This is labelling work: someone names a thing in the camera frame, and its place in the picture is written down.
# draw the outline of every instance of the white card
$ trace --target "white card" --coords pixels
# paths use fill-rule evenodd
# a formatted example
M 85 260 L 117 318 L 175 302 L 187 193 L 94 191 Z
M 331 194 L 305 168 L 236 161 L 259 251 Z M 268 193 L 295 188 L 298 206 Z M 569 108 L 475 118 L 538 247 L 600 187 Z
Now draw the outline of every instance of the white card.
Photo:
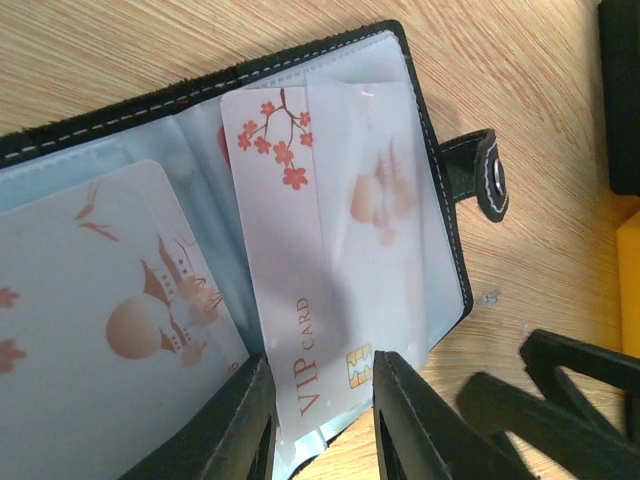
M 117 478 L 247 352 L 162 168 L 0 216 L 0 472 Z
M 381 91 L 390 96 L 385 105 L 406 101 L 406 90 L 399 91 Z M 317 135 L 320 126 L 311 123 L 314 113 L 309 114 L 304 88 L 231 92 L 222 100 L 254 291 L 288 441 L 370 398 L 373 350 L 407 354 L 412 324 L 424 323 L 408 109 L 400 106 L 397 115 L 386 112 L 373 121 L 373 134 L 365 135 L 370 144 L 359 148 L 362 158 L 354 165 L 345 156 L 353 149 L 331 150 L 336 138 Z M 344 114 L 338 110 L 328 121 L 345 125 Z M 392 130 L 384 128 L 390 118 L 396 121 Z M 341 172 L 340 182 L 328 180 L 340 179 Z

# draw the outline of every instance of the wooden table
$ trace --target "wooden table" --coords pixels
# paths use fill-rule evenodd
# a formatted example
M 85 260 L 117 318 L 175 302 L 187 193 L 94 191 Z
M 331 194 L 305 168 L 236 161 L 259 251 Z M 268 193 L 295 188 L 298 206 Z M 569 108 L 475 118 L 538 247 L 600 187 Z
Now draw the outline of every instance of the wooden table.
M 640 203 L 608 192 L 598 2 L 285 3 L 0 0 L 0 133 L 397 18 L 439 138 L 494 127 L 511 191 L 499 225 L 474 200 L 458 207 L 476 307 L 434 350 L 424 377 L 450 402 L 477 370 L 535 392 L 517 352 L 536 328 L 618 349 L 614 231 Z M 619 396 L 580 380 L 619 424 Z M 525 449 L 542 478 L 564 477 Z M 299 478 L 377 475 L 369 413 Z

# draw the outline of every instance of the black object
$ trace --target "black object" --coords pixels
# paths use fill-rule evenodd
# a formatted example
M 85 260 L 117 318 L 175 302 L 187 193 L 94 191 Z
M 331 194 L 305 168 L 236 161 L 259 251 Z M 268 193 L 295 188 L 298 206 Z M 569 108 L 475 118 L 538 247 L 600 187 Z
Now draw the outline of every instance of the black object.
M 269 480 L 275 453 L 275 385 L 255 355 L 195 417 L 121 480 Z
M 429 166 L 460 281 L 464 309 L 459 320 L 462 320 L 471 311 L 473 296 L 460 245 L 454 204 L 455 201 L 477 195 L 482 211 L 492 221 L 500 221 L 506 211 L 507 194 L 506 190 L 498 194 L 494 182 L 497 177 L 494 176 L 494 172 L 500 172 L 498 177 L 502 178 L 501 188 L 505 188 L 504 174 L 500 162 L 496 162 L 495 134 L 491 130 L 484 131 L 482 135 L 477 135 L 482 132 L 476 132 L 476 134 L 448 142 L 448 146 L 455 145 L 458 148 L 448 152 L 446 159 L 443 158 L 440 144 L 429 119 L 404 29 L 395 20 L 385 20 L 316 40 L 200 78 L 180 82 L 157 92 L 85 115 L 0 137 L 0 169 L 174 115 L 205 100 L 383 32 L 395 35 L 406 60 L 407 71 L 416 97 L 416 108 L 422 122 L 424 143 L 429 154 Z M 493 143 L 482 141 L 488 137 L 493 139 Z M 484 183 L 484 178 L 478 174 L 479 170 L 476 171 L 476 165 L 480 165 L 480 159 L 484 162 L 482 165 L 487 165 L 486 172 L 491 175 L 489 189 Z
M 477 373 L 458 394 L 461 418 L 398 353 L 376 352 L 381 478 L 534 479 L 505 433 L 513 432 L 578 478 L 640 479 L 640 448 L 561 370 L 640 397 L 640 360 L 543 330 L 531 334 L 520 354 L 546 400 Z M 183 430 L 122 478 L 269 479 L 274 443 L 273 380 L 265 359 L 255 356 Z
M 535 478 L 465 425 L 396 352 L 375 353 L 373 408 L 382 480 Z
M 561 371 L 640 391 L 640 360 L 536 330 L 520 350 L 547 400 L 486 373 L 457 403 L 465 424 L 397 354 L 376 352 L 373 373 L 378 464 L 383 479 L 535 478 L 511 431 L 584 479 L 640 478 L 640 450 Z
M 640 195 L 640 0 L 598 6 L 611 190 Z
M 454 202 L 476 196 L 492 222 L 501 222 L 509 207 L 507 183 L 498 156 L 496 132 L 468 133 L 440 145 Z

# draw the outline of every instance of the cherry blossom print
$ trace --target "cherry blossom print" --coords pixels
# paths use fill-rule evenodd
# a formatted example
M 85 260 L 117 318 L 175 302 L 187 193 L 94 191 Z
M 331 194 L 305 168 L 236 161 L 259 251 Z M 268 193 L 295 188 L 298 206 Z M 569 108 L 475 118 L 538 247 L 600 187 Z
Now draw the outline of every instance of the cherry blossom print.
M 249 136 L 246 133 L 241 133 L 240 135 L 238 135 L 238 146 L 245 152 L 251 146 L 251 141 L 249 140 Z
M 11 373 L 15 368 L 16 360 L 27 357 L 27 352 L 16 347 L 14 339 L 7 339 L 0 342 L 0 375 Z
M 276 154 L 276 162 L 283 163 L 285 167 L 288 167 L 293 160 L 293 152 L 289 150 L 289 147 L 284 142 L 280 142 L 273 147 L 273 151 Z
M 271 142 L 267 142 L 264 137 L 256 138 L 256 141 L 253 142 L 253 145 L 258 149 L 258 153 L 269 153 L 269 149 L 271 148 Z
M 283 183 L 291 186 L 294 190 L 300 190 L 302 185 L 308 185 L 304 169 L 296 169 L 294 165 L 294 152 L 291 145 L 295 134 L 299 135 L 300 145 L 311 147 L 313 145 L 313 135 L 307 129 L 311 124 L 309 112 L 300 112 L 295 115 L 287 105 L 287 96 L 284 88 L 280 89 L 280 102 L 266 101 L 260 105 L 260 114 L 263 115 L 263 123 L 252 119 L 247 120 L 242 125 L 242 132 L 238 135 L 238 147 L 247 151 L 251 146 L 256 148 L 258 153 L 269 155 L 273 153 L 278 165 L 283 168 Z M 273 138 L 273 132 L 269 131 L 269 122 L 274 115 L 283 115 L 288 121 L 288 135 L 285 138 Z
M 275 107 L 275 105 L 273 104 L 273 102 L 266 102 L 266 103 L 263 103 L 263 104 L 261 105 L 261 107 L 262 107 L 262 108 L 261 108 L 261 110 L 260 110 L 260 113 L 262 113 L 263 115 L 267 115 L 267 116 L 269 116 L 269 115 L 271 115 L 273 112 L 275 112 L 275 111 L 276 111 L 276 107 Z
M 20 298 L 20 294 L 14 292 L 9 287 L 0 288 L 0 308 L 9 309 L 14 302 Z
M 302 112 L 300 114 L 300 125 L 308 127 L 309 123 L 311 123 L 311 116 L 309 115 L 309 112 Z
M 311 133 L 300 134 L 300 145 L 304 145 L 305 147 L 310 147 L 312 143 L 313 143 L 313 135 Z
M 258 124 L 253 120 L 249 120 L 247 123 L 242 125 L 242 133 L 246 135 L 253 135 L 257 129 L 258 129 Z
M 308 185 L 307 177 L 305 173 L 307 171 L 304 168 L 285 168 L 284 178 L 282 183 L 285 185 L 291 185 L 294 190 L 300 190 L 302 185 Z

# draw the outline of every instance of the wallet snap button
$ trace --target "wallet snap button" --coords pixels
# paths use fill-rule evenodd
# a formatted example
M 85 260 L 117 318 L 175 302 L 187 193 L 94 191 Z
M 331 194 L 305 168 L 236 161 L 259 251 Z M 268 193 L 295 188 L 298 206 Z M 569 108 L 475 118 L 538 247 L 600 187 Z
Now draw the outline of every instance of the wallet snap button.
M 500 158 L 496 157 L 493 161 L 493 186 L 496 189 L 496 193 L 500 198 L 507 194 L 507 186 L 504 178 L 504 168 L 502 168 L 502 162 Z

